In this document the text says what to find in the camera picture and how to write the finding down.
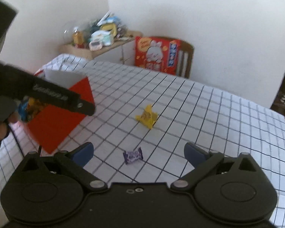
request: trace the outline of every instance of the cartoon rabbit print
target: cartoon rabbit print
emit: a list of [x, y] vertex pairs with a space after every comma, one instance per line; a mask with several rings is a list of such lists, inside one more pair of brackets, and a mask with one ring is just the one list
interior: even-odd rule
[[147, 51], [146, 57], [147, 57], [147, 61], [151, 62], [157, 62], [157, 63], [161, 63], [161, 60], [163, 58], [163, 52], [161, 50], [161, 45], [162, 42], [156, 42], [155, 40], [152, 40], [150, 43], [150, 48]]

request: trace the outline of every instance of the purple candy wrapper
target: purple candy wrapper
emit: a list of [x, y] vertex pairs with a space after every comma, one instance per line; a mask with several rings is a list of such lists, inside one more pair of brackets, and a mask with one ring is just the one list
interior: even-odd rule
[[139, 147], [138, 149], [132, 152], [124, 152], [125, 164], [130, 164], [138, 159], [143, 159], [142, 149]]

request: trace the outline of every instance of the white cabinet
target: white cabinet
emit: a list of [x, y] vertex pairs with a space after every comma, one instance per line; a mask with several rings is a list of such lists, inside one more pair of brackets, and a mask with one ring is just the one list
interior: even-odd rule
[[123, 59], [126, 61], [130, 57], [135, 57], [135, 40], [122, 46]]
[[125, 60], [125, 65], [134, 66], [135, 65], [135, 56], [130, 57], [129, 59]]
[[101, 61], [123, 64], [122, 47], [119, 46], [117, 48], [111, 49], [99, 55], [98, 57], [95, 57], [94, 60], [97, 62]]
[[134, 66], [135, 64], [135, 41], [131, 41], [117, 48], [111, 49], [98, 57], [95, 61], [111, 62]]

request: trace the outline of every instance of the white grid tablecloth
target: white grid tablecloth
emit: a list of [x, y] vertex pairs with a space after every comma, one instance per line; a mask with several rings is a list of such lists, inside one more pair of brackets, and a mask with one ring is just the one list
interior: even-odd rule
[[[251, 101], [183, 78], [109, 62], [87, 62], [62, 54], [45, 65], [84, 72], [90, 81], [96, 113], [86, 117], [61, 143], [71, 151], [90, 141], [94, 157], [85, 170], [111, 182], [171, 184], [193, 167], [184, 145], [236, 157], [249, 152], [279, 196], [271, 221], [285, 227], [285, 117]], [[159, 118], [152, 130], [135, 120], [148, 104]], [[37, 143], [13, 126], [24, 153]], [[143, 161], [125, 165], [122, 152], [141, 147]], [[0, 181], [5, 185], [22, 157], [10, 134], [0, 148]]]

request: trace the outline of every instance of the chair backrest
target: chair backrest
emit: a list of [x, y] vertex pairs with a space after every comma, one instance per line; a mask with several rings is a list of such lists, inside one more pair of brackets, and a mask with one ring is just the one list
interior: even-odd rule
[[[174, 38], [153, 36], [160, 39], [168, 39], [170, 41]], [[186, 41], [180, 40], [180, 48], [178, 51], [178, 62], [176, 75], [180, 77], [190, 78], [190, 71], [192, 66], [192, 59], [194, 54], [194, 47]]]

